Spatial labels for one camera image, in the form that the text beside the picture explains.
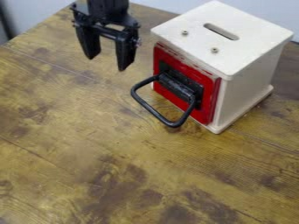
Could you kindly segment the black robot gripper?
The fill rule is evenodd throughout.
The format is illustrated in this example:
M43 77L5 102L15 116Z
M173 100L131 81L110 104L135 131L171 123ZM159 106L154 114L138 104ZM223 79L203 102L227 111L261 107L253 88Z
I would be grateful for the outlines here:
M141 24L129 13L129 0L85 0L70 9L83 52L90 60L101 54L99 36L117 41L118 69L135 62Z

